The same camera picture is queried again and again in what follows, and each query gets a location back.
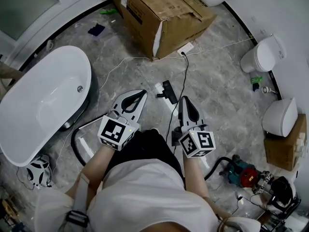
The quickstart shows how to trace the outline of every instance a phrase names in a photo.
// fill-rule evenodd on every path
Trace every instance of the vacuum hose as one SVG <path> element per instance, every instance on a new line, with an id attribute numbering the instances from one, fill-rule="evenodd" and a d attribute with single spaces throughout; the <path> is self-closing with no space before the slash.
<path id="1" fill-rule="evenodd" d="M 228 157 L 221 157 L 221 158 L 219 158 L 219 159 L 216 161 L 214 167 L 213 167 L 212 170 L 208 173 L 208 175 L 206 175 L 206 177 L 204 178 L 204 180 L 208 180 L 208 179 L 209 179 L 209 177 L 210 177 L 210 176 L 213 174 L 213 172 L 217 169 L 219 163 L 220 163 L 221 161 L 223 161 L 223 160 L 226 160 L 226 161 L 228 161 L 229 163 L 231 163 L 231 164 L 234 166 L 235 172 L 236 172 L 237 174 L 240 174 L 240 173 L 242 172 L 242 168 L 239 167 L 239 166 L 237 166 L 233 160 L 231 160 L 231 159 L 228 158 Z"/>

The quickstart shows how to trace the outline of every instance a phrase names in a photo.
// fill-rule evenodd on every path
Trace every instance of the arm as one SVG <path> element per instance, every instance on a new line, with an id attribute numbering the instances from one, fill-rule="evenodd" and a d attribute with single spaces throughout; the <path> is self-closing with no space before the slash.
<path id="1" fill-rule="evenodd" d="M 78 175 L 74 185 L 66 192 L 71 198 L 75 198 L 75 192 L 78 186 L 81 174 L 84 174 L 89 179 L 88 194 L 87 194 L 87 207 L 91 200 L 97 193 L 98 187 L 104 177 L 105 171 L 107 169 L 115 150 L 102 145 L 101 148 L 96 152 L 93 158 L 82 169 Z"/>
<path id="2" fill-rule="evenodd" d="M 202 171 L 199 167 L 198 159 L 187 158 L 185 154 L 183 154 L 183 165 L 184 165 L 186 190 L 189 192 L 193 192 L 196 195 L 203 198 L 212 208 L 213 212 L 222 219 L 231 217 L 232 216 L 231 214 L 219 208 L 209 198 L 208 188 L 206 186 Z"/>

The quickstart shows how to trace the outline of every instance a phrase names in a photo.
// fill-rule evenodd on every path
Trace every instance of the bathtub drain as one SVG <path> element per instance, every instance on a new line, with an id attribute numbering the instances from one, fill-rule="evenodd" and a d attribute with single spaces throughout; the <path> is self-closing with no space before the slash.
<path id="1" fill-rule="evenodd" d="M 82 91 L 83 91 L 83 86 L 78 86 L 78 87 L 77 87 L 77 92 L 80 93 L 80 92 L 82 92 Z"/>

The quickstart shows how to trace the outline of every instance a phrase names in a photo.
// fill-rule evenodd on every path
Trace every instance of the green object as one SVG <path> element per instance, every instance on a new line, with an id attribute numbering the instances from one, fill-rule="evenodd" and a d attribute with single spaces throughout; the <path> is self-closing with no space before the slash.
<path id="1" fill-rule="evenodd" d="M 251 78 L 251 84 L 260 83 L 262 81 L 262 76 L 256 76 L 254 78 Z"/>
<path id="2" fill-rule="evenodd" d="M 108 10 L 106 10 L 106 9 L 102 9 L 101 11 L 100 11 L 100 14 L 102 15 L 111 15 L 111 14 L 114 14 L 114 13 L 117 13 L 118 11 L 116 10 L 116 9 L 108 9 Z"/>

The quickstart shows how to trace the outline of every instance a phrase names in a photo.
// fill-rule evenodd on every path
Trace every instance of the fiducial marker cube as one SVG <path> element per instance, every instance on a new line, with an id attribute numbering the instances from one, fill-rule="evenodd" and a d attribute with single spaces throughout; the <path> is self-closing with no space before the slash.
<path id="1" fill-rule="evenodd" d="M 138 128 L 126 125 L 116 119 L 103 116 L 98 131 L 101 144 L 120 151 L 133 138 Z"/>
<path id="2" fill-rule="evenodd" d="M 179 143 L 188 158 L 203 157 L 216 149 L 212 131 L 189 130 Z"/>

